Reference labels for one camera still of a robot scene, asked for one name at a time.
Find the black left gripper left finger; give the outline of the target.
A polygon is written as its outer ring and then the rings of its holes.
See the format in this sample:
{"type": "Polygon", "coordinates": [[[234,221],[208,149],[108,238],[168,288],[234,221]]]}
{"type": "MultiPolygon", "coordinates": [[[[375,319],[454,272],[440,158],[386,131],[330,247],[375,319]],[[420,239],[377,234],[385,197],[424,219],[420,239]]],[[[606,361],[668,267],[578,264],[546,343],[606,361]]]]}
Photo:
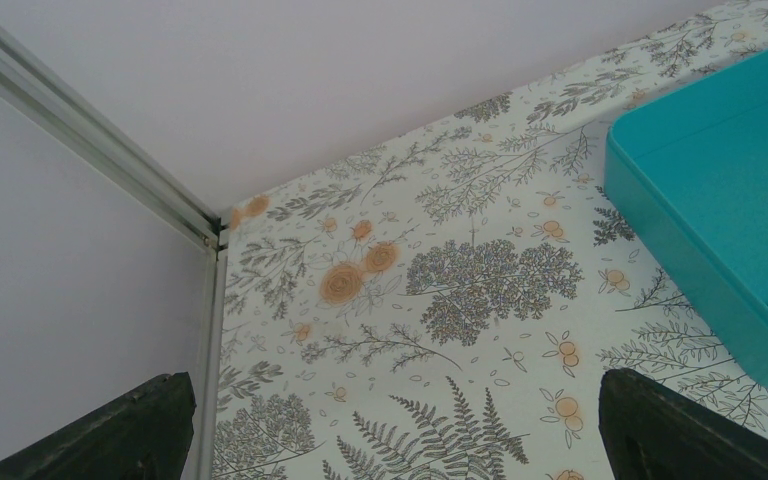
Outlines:
{"type": "Polygon", "coordinates": [[[188,373],[156,376],[0,460],[0,479],[180,479],[195,410],[188,373]]]}

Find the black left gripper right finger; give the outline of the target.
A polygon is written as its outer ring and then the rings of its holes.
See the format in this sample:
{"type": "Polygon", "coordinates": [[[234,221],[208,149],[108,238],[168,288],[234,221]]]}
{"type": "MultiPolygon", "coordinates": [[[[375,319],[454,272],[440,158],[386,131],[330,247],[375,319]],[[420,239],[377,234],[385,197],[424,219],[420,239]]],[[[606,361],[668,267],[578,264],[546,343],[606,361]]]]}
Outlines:
{"type": "Polygon", "coordinates": [[[768,439],[635,370],[607,371],[598,407],[616,479],[768,479],[768,439]]]}

